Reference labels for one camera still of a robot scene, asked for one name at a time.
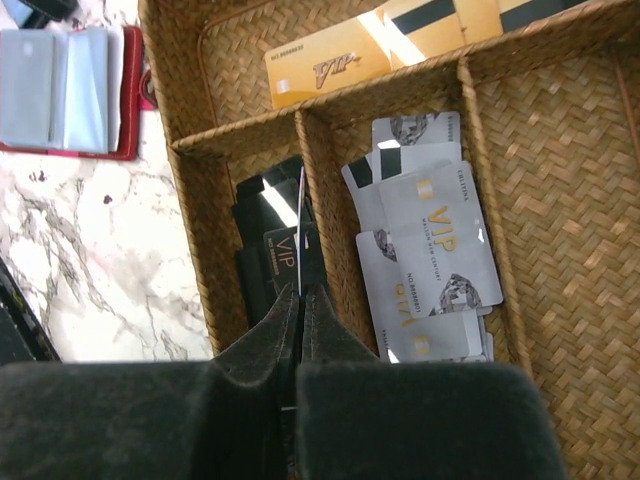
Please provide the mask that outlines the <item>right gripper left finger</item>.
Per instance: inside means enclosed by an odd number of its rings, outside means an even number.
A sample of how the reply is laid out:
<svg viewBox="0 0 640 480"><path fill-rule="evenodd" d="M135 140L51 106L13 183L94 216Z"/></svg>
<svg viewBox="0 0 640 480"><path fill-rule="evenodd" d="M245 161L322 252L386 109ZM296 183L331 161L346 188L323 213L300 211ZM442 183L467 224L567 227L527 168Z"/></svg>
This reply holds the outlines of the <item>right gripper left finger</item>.
<svg viewBox="0 0 640 480"><path fill-rule="evenodd" d="M299 294L209 361L1 370L5 479L284 479Z"/></svg>

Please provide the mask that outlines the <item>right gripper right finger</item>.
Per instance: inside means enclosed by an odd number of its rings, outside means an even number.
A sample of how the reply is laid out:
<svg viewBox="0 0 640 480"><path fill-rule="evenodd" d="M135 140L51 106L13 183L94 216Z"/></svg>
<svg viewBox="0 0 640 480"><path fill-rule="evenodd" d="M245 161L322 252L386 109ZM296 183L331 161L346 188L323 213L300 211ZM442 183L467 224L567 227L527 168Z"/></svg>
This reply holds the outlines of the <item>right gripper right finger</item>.
<svg viewBox="0 0 640 480"><path fill-rule="evenodd" d="M296 440L304 479L564 479L541 395L496 362L386 364L305 298Z"/></svg>

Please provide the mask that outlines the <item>red leather card holder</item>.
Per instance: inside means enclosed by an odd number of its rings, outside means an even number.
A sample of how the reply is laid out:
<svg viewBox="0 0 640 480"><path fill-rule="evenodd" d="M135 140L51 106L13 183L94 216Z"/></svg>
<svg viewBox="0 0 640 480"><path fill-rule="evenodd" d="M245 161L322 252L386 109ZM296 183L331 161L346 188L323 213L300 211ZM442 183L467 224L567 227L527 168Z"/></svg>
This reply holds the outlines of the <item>red leather card holder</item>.
<svg viewBox="0 0 640 480"><path fill-rule="evenodd" d="M2 150L133 160L143 59L137 26L2 31Z"/></svg>

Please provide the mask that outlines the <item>black leather card holder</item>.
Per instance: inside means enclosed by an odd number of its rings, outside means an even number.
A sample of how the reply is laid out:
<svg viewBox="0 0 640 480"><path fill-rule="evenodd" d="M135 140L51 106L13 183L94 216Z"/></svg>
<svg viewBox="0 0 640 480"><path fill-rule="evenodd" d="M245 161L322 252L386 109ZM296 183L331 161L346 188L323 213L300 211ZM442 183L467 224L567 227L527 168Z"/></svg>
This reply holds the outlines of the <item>black leather card holder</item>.
<svg viewBox="0 0 640 480"><path fill-rule="evenodd" d="M43 29L50 22L67 20L76 0L2 0L1 9L18 29Z"/></svg>

